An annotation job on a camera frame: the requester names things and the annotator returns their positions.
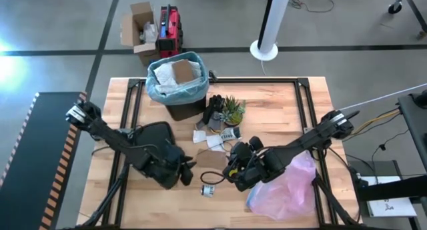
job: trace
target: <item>wooden tabletop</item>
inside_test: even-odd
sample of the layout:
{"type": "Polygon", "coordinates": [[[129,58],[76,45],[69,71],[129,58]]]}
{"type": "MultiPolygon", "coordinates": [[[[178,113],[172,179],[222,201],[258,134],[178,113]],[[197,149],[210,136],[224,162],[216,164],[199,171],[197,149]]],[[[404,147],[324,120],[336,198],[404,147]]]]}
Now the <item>wooden tabletop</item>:
{"type": "MultiPolygon", "coordinates": [[[[113,78],[110,81],[103,119],[115,129],[119,128],[128,78],[113,78]]],[[[309,77],[317,119],[333,109],[328,86],[324,77],[309,77]]],[[[208,97],[233,95],[246,100],[246,114],[240,129],[242,141],[258,136],[264,145],[285,145],[301,136],[302,128],[294,86],[289,83],[216,83],[209,88],[208,97]]],[[[306,96],[302,91],[307,120],[310,122],[306,96]]],[[[135,93],[132,95],[127,127],[130,126],[135,93]]],[[[137,124],[146,125],[167,121],[173,129],[177,145],[186,155],[195,156],[199,149],[206,149],[205,142],[192,142],[194,124],[201,116],[175,122],[166,108],[143,93],[137,124]]],[[[341,141],[333,141],[332,148],[346,159],[341,141]]],[[[78,223],[87,220],[107,193],[113,161],[113,151],[102,150],[92,157],[89,174],[81,203],[78,223]]],[[[342,162],[333,154],[327,154],[326,163],[332,191],[350,216],[356,218],[358,204],[350,175],[342,162]]],[[[129,173],[123,209],[122,228],[291,228],[317,227],[316,211],[305,217],[289,221],[274,221],[255,215],[246,207],[249,190],[243,193],[224,181],[216,186],[212,198],[200,195],[202,182],[199,176],[206,169],[195,166],[194,178],[187,187],[178,183],[171,190],[162,189],[153,179],[146,179],[134,169],[129,173]]],[[[326,199],[322,194],[326,221],[329,221],[326,199]]],[[[111,217],[114,219],[117,197],[113,201],[111,217]]]]}

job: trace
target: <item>concrete floor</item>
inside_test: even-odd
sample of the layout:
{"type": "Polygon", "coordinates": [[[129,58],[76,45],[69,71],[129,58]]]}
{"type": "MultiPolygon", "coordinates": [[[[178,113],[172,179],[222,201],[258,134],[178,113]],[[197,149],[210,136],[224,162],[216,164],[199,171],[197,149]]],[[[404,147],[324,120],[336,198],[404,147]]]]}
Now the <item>concrete floor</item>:
{"type": "MultiPolygon", "coordinates": [[[[16,55],[0,57],[0,122],[3,126],[0,169],[6,164],[36,92],[85,90],[112,1],[0,0],[0,51],[3,51],[0,55],[16,55]],[[56,50],[71,52],[52,52],[56,50]]],[[[160,6],[177,5],[187,48],[248,47],[258,37],[266,7],[266,0],[119,0],[116,11],[111,14],[105,49],[125,49],[119,39],[121,16],[130,12],[129,4],[140,1],[151,1],[156,19],[160,6]]],[[[329,7],[325,0],[302,1],[317,10],[329,7]]],[[[427,40],[416,40],[420,24],[406,1],[397,15],[386,13],[393,0],[334,2],[335,8],[329,13],[287,8],[277,41],[279,46],[295,48],[287,48],[273,61],[264,63],[268,76],[326,76],[337,109],[427,82],[427,40]],[[351,45],[403,45],[412,49],[418,45],[418,48],[387,50],[384,47],[381,51],[339,51],[339,47],[302,51],[304,48],[297,48],[351,45]]],[[[427,0],[414,2],[421,14],[427,14],[427,0]]],[[[218,76],[263,75],[260,62],[249,53],[200,55],[218,76]]],[[[104,55],[91,100],[103,105],[111,77],[145,75],[145,67],[134,55],[104,55]]],[[[354,119],[354,124],[359,125],[393,108],[396,99],[397,96],[359,108],[362,113],[354,119]]],[[[379,144],[405,129],[400,118],[344,146],[347,153],[370,160],[379,144]]],[[[83,134],[57,228],[70,227],[77,219],[92,149],[93,141],[83,134]]],[[[425,172],[409,134],[391,142],[387,152],[376,155],[376,160],[391,159],[399,162],[403,174],[425,172]]],[[[421,226],[427,226],[419,206],[416,210],[421,226]]],[[[410,228],[406,219],[364,217],[363,220],[369,226],[410,228]]]]}

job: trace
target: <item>yellow cable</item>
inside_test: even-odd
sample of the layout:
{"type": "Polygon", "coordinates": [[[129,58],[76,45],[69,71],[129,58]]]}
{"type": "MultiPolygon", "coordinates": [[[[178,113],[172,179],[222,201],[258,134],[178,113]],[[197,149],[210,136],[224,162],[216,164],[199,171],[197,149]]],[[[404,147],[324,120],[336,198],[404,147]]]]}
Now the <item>yellow cable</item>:
{"type": "Polygon", "coordinates": [[[367,127],[369,124],[371,124],[371,123],[373,123],[373,122],[379,121],[379,120],[381,120],[381,119],[385,119],[386,117],[391,117],[391,116],[393,116],[393,115],[399,114],[399,111],[400,111],[400,110],[399,110],[399,109],[397,109],[397,110],[395,110],[395,111],[393,111],[393,112],[391,112],[391,113],[384,114],[383,116],[380,116],[380,117],[377,117],[377,118],[374,118],[374,119],[371,119],[371,120],[369,120],[369,121],[365,122],[365,123],[364,123],[364,124],[362,124],[359,128],[357,128],[357,130],[355,130],[355,131],[352,133],[352,135],[358,134],[359,132],[361,132],[361,130],[363,130],[365,127],[367,127]]]}

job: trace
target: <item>cardboard piece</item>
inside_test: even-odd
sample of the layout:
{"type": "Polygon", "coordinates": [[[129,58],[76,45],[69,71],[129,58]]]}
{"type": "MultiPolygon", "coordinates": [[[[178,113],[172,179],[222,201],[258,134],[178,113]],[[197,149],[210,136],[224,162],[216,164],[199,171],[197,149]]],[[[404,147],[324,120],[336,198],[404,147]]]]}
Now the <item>cardboard piece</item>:
{"type": "Polygon", "coordinates": [[[155,24],[153,11],[149,2],[132,4],[131,11],[131,15],[124,15],[121,20],[121,44],[133,47],[133,52],[138,55],[142,64],[147,66],[150,60],[160,59],[155,43],[141,44],[139,40],[139,32],[144,24],[155,24]]]}
{"type": "Polygon", "coordinates": [[[193,70],[191,70],[188,60],[177,61],[172,64],[172,68],[176,83],[181,84],[194,80],[193,70]]]}
{"type": "Polygon", "coordinates": [[[227,167],[227,156],[225,151],[212,151],[199,149],[197,152],[197,166],[209,167],[220,171],[227,167]]]}

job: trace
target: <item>potted plant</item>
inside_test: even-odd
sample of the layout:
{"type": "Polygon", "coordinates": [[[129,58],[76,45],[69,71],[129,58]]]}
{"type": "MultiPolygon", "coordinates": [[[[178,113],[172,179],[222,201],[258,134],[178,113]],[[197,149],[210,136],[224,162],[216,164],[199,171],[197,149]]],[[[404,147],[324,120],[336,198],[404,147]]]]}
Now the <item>potted plant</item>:
{"type": "Polygon", "coordinates": [[[220,113],[221,121],[223,121],[228,127],[235,127],[239,125],[243,120],[245,107],[246,102],[244,100],[239,103],[238,99],[234,96],[227,96],[222,113],[220,113]]]}

